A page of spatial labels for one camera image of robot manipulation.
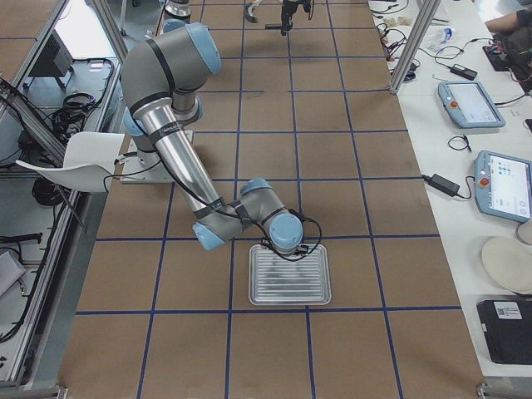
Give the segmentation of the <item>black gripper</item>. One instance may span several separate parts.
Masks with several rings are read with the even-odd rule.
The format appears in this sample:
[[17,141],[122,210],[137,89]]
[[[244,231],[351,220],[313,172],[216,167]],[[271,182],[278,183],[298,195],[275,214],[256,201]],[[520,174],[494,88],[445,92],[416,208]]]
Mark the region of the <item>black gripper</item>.
[[296,13],[299,6],[302,6],[307,14],[311,14],[313,12],[313,4],[314,2],[311,0],[283,0],[281,8],[281,35],[286,36],[292,30],[292,15]]

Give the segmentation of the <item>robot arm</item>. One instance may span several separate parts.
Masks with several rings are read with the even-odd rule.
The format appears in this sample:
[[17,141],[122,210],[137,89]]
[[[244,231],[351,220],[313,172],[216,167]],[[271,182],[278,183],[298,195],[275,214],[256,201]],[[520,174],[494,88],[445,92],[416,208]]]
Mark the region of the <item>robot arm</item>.
[[272,186],[263,178],[252,179],[239,199],[224,202],[179,119],[197,105],[196,91],[220,69],[215,42],[199,22],[147,39],[128,52],[122,66],[126,106],[180,186],[196,218],[192,229],[205,249],[215,249],[256,225],[272,250],[294,254],[303,240],[303,226]]
[[[262,1],[252,1],[244,4],[243,15],[244,19],[247,22],[253,24],[257,24],[259,22],[254,12],[261,3]],[[314,1],[283,0],[280,3],[280,23],[267,24],[264,26],[265,29],[277,30],[282,36],[286,36],[287,33],[290,32],[293,28],[293,15],[297,12],[299,8],[302,8],[302,10],[308,15],[309,21],[313,18]],[[178,20],[183,21],[184,23],[190,23],[191,9],[189,1],[164,1],[163,9],[166,16],[176,18]]]

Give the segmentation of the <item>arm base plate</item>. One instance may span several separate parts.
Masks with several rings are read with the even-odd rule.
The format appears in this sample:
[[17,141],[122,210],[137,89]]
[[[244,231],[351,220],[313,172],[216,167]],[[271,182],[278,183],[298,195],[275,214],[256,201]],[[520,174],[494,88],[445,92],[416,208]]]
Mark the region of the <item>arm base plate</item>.
[[192,146],[192,131],[178,126],[154,133],[133,136],[122,177],[124,183],[168,183],[171,180],[190,185],[195,178],[198,158]]

